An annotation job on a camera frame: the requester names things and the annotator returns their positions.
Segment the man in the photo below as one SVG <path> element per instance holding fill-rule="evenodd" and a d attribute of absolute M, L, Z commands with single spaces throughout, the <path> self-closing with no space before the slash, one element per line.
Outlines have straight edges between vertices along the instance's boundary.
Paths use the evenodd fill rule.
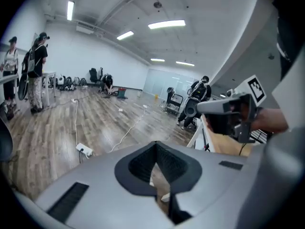
<path fill-rule="evenodd" d="M 211 94 L 212 94 L 211 87 L 209 85 L 207 85 L 209 83 L 209 81 L 210 81 L 209 77 L 207 77 L 205 75 L 201 79 L 201 81 L 194 82 L 191 86 L 192 92 L 190 93 L 190 97 L 195 97 L 198 100 L 200 100 L 200 102 L 209 101 L 211 98 Z M 182 113 L 180 114 L 176 124 L 180 125 L 180 122 L 182 120 L 184 120 L 185 118 L 186 118 L 186 114 L 184 113 L 184 110 L 183 110 Z M 187 128 L 187 126 L 192 122 L 192 120 L 193 120 L 193 117 L 186 118 L 182 129 L 184 130 L 185 128 Z"/>
<path fill-rule="evenodd" d="M 45 32 L 39 35 L 29 55 L 29 86 L 28 96 L 30 102 L 30 111 L 32 114 L 39 113 L 43 110 L 41 101 L 41 80 L 42 80 L 42 67 L 46 63 L 48 53 L 47 48 L 44 46 L 45 42 L 50 39 Z M 35 64 L 31 68 L 31 59 Z"/>
<path fill-rule="evenodd" d="M 111 95 L 113 89 L 113 79 L 110 74 L 105 74 L 101 79 L 102 92 L 107 91 L 108 95 Z"/>
<path fill-rule="evenodd" d="M 300 14 L 304 13 L 304 2 L 303 0 L 274 0 L 273 5 L 279 14 L 277 48 L 281 57 L 281 79 L 283 79 L 305 41 L 305 23 L 304 19 L 300 18 Z M 247 106 L 244 106 L 242 112 L 246 117 Z M 261 109 L 252 123 L 252 129 L 280 133 L 288 129 L 288 124 L 281 110 Z"/>

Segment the fluorescent light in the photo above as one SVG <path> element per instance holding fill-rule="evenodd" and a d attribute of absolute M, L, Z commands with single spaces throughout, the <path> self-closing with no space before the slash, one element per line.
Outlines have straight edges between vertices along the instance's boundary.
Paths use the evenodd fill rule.
<path fill-rule="evenodd" d="M 164 59 L 151 59 L 151 61 L 165 62 L 165 60 L 164 60 Z"/>
<path fill-rule="evenodd" d="M 129 32 L 127 32 L 127 33 L 125 33 L 125 34 L 123 34 L 123 35 L 117 37 L 117 39 L 118 39 L 118 40 L 123 40 L 124 38 L 129 37 L 129 36 L 132 36 L 132 35 L 133 35 L 133 32 L 132 32 L 132 31 L 129 31 Z"/>
<path fill-rule="evenodd" d="M 68 1 L 67 20 L 72 20 L 74 2 Z"/>
<path fill-rule="evenodd" d="M 159 22 L 155 24 L 150 24 L 148 25 L 149 28 L 152 29 L 157 29 L 157 28 L 163 28 L 163 27 L 170 27 L 170 26 L 185 26 L 185 21 L 164 21 L 164 22 Z"/>
<path fill-rule="evenodd" d="M 195 65 L 192 64 L 192 63 L 185 63 L 185 62 L 179 62 L 179 61 L 176 61 L 176 63 L 178 63 L 178 64 L 184 64 L 184 65 L 188 65 L 188 66 L 195 66 Z"/>

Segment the white table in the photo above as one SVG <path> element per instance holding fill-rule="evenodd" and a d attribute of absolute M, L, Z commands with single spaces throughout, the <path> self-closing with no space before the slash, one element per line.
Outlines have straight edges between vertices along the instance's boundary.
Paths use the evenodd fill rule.
<path fill-rule="evenodd" d="M 18 98 L 18 88 L 17 88 L 17 78 L 18 78 L 17 74 L 4 76 L 4 77 L 0 78 L 0 85 L 5 84 L 5 83 L 10 82 L 10 81 L 15 81 L 16 106 L 17 106 L 17 109 L 20 110 L 20 103 L 19 103 L 19 98 Z"/>
<path fill-rule="evenodd" d="M 54 92 L 54 97 L 56 97 L 56 72 L 43 72 L 42 76 L 46 77 L 45 80 L 45 87 L 46 87 L 46 95 L 47 95 L 47 106 L 50 106 L 50 100 L 49 100 L 49 78 L 50 77 L 54 77 L 54 83 L 53 83 L 53 92 Z"/>

